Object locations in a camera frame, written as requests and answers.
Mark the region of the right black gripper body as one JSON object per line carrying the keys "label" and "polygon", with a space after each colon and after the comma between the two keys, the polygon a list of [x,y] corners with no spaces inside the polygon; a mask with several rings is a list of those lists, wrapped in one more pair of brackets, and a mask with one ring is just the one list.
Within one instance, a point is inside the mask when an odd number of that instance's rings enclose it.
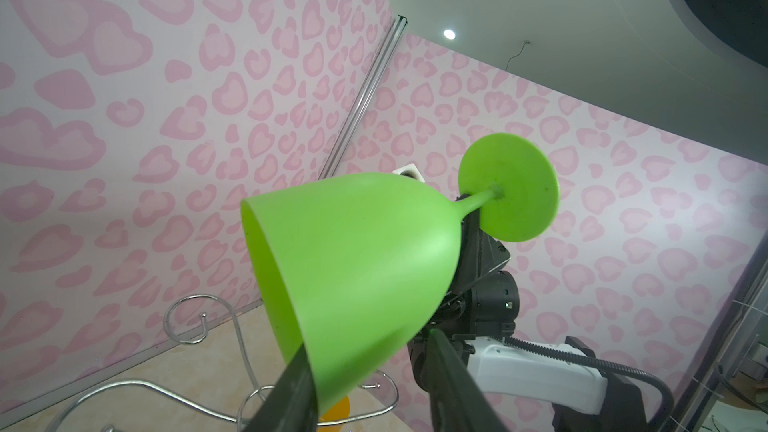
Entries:
{"label": "right black gripper body", "polygon": [[480,210],[469,213],[461,223],[458,264],[440,311],[448,310],[479,280],[500,270],[511,255],[504,244],[480,228]]}

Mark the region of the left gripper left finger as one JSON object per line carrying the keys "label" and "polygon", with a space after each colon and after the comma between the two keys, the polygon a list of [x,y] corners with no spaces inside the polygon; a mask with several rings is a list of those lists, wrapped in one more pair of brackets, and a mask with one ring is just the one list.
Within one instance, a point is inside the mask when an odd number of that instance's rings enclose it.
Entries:
{"label": "left gripper left finger", "polygon": [[295,353],[245,432],[310,432],[317,429],[318,403],[304,345]]}

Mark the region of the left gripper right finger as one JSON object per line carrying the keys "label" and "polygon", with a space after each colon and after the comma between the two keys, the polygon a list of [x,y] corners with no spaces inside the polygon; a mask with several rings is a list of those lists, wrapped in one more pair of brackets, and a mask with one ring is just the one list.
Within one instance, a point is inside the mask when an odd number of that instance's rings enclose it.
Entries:
{"label": "left gripper right finger", "polygon": [[434,431],[507,431],[439,329],[427,335],[424,385],[430,396]]}

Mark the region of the yellow wine glass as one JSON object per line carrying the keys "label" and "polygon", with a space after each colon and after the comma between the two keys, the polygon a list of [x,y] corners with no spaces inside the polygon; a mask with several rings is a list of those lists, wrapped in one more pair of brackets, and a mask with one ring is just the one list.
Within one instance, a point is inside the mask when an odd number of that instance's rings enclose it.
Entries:
{"label": "yellow wine glass", "polygon": [[351,403],[348,397],[344,397],[328,411],[326,411],[320,418],[321,422],[335,422],[347,419],[350,417]]}

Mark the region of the green wine glass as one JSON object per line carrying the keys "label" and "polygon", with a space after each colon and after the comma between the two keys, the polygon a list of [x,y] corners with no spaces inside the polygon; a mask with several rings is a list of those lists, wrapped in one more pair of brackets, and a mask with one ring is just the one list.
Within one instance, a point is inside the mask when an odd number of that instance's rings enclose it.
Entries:
{"label": "green wine glass", "polygon": [[245,199],[242,226],[285,360],[304,352],[326,412],[427,323],[449,290],[463,219],[504,242],[553,222],[556,170],[527,139],[496,133],[461,159],[459,200],[394,173],[354,173]]}

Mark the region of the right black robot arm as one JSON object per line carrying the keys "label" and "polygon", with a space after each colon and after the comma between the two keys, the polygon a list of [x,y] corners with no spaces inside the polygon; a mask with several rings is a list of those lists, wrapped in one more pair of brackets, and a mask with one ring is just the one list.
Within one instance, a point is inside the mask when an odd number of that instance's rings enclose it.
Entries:
{"label": "right black robot arm", "polygon": [[537,344],[515,337],[521,300],[504,271],[508,249],[461,224],[459,262],[446,297],[408,343],[412,373],[429,396],[436,431],[503,431],[487,397],[548,402],[557,431],[660,431],[675,407],[667,384],[640,369],[599,359],[583,341]]}

